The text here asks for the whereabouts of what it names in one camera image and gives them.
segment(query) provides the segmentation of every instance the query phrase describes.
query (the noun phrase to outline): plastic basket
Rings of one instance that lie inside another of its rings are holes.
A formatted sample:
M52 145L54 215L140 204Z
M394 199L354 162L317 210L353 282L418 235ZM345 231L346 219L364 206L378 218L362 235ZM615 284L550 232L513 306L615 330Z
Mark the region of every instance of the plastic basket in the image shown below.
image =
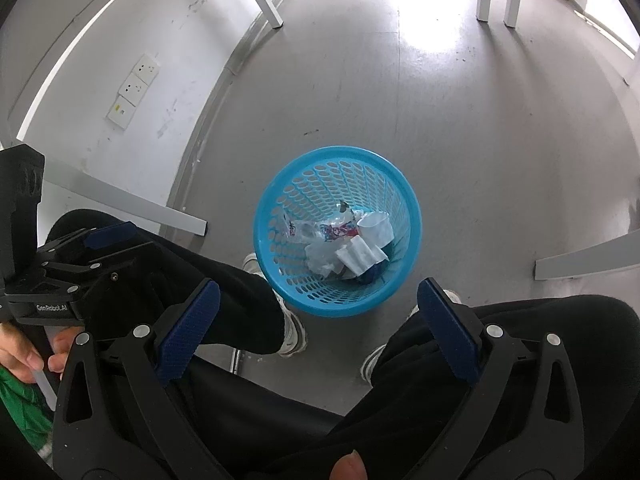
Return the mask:
M394 229L390 261L369 285L322 278L305 264L301 244L279 232L292 219L321 221L345 200L353 208L387 211ZM354 316L389 298L409 275L420 251L422 217L414 190L385 158L352 146L331 146L293 160L267 186L254 221L254 246L271 286L288 303L325 317Z

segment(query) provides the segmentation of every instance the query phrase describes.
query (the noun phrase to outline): wall socket panel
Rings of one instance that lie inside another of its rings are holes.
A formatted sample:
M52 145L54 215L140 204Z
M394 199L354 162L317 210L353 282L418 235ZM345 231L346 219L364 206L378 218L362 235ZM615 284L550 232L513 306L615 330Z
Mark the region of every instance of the wall socket panel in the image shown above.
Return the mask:
M111 107L111 110L109 110L107 118L116 123L122 129L125 129L129 126L135 111L136 107L119 95L116 102L114 102Z
M129 74L120 87L120 90L118 90L118 94L124 97L132 105L138 106L147 88L149 88L149 86L138 76Z
M159 70L160 65L158 65L158 62L148 54L145 54L140 58L140 61L135 67L133 67L131 73L138 76L147 85L150 85L158 75Z

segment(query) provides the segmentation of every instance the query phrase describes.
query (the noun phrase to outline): shoe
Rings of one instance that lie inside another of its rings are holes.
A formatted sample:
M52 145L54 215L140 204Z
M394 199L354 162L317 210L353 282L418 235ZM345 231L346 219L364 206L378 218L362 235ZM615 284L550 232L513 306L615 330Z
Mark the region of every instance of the shoe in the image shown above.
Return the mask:
M249 274L257 274L263 279L266 279L260 265L258 264L258 258L255 256L255 253L247 255L242 262L242 270ZM306 344L308 343L306 330L302 325L300 318L284 305L282 296L275 290L273 293L276 295L276 299L278 300L282 313L284 314L284 341L280 350L278 350L278 354L281 357L291 357L306 349Z
M447 290L445 288L444 293L449 297L451 301L453 301L453 303L462 304L462 300L460 300L460 296L457 295L455 292L453 292L453 290ZM407 316L407 319L409 319L411 316L416 314L419 310L420 309L418 308L417 305L414 306L411 312L409 313L409 316ZM365 381L366 383L369 383L369 385L371 385L371 375L373 373L373 369L378 364L378 359L382 355L382 351L385 349L385 347L386 347L386 344L380 345L378 348L376 348L373 352L371 352L368 356L365 357L364 361L362 362L362 365L360 366L360 377L362 378L363 381Z

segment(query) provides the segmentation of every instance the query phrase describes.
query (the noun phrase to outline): blue gripper pad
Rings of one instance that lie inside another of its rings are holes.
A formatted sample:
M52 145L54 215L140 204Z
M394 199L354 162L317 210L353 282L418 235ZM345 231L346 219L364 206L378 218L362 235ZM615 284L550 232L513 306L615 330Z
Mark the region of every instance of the blue gripper pad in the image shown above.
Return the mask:
M103 227L91 231L84 239L84 246L93 250L103 249L119 242L131 240L137 232L138 229L133 222Z
M428 280L418 285L418 307L453 374L469 384L480 376L478 348L447 301Z
M207 282L158 347L156 376L162 386L182 377L219 309L220 288Z

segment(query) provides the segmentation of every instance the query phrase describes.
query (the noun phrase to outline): finger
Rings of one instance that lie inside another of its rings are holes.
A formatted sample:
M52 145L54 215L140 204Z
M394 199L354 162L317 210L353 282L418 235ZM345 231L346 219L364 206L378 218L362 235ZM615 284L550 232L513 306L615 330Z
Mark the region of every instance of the finger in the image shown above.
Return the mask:
M367 470L359 453L353 450L335 463L329 480L367 480Z
M18 359L4 350L0 350L0 365L4 366L23 383L33 384L36 381L30 368L22 364Z
M49 370L57 374L61 374L65 370L66 360L69 358L68 352L62 354L54 354L49 358L47 366Z
M0 324L0 349L32 370L42 370L44 361L26 336L10 323Z
M58 332L51 340L51 348L53 348L54 353L69 352L74 339L82 330L84 330L82 326L70 326Z

